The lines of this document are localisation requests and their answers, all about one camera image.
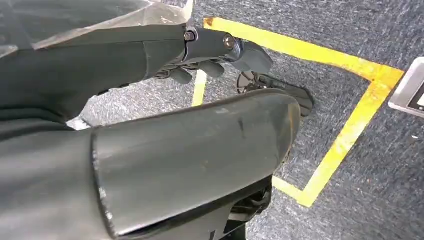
plastic wrap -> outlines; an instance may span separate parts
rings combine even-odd
[[[42,49],[95,30],[179,25],[192,13],[154,0],[9,0],[0,2],[0,58]]]

screw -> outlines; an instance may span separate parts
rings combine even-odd
[[[193,41],[196,39],[196,35],[192,31],[188,31],[184,33],[184,40]]]
[[[224,45],[227,49],[233,49],[235,44],[234,37],[230,34],[224,36]]]

robotic arm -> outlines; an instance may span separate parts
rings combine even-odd
[[[98,29],[0,58],[0,238],[243,239],[298,132],[294,98],[264,89],[106,127],[65,125],[109,89],[188,83],[184,69],[217,77],[223,62],[272,65],[254,43],[184,24]]]

yellow tape line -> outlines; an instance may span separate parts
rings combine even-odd
[[[196,74],[196,82],[194,84],[193,102],[192,107],[202,105],[203,97],[205,95],[206,81],[208,76],[202,70],[198,70]]]
[[[277,177],[272,180],[277,189],[296,199],[299,204],[311,207],[404,72],[343,52],[222,18],[205,18],[204,26],[207,29],[228,32],[235,37],[302,60],[345,69],[371,82],[303,191]]]

metal plate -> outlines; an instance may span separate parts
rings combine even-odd
[[[424,57],[413,61],[388,105],[392,109],[424,118]]]

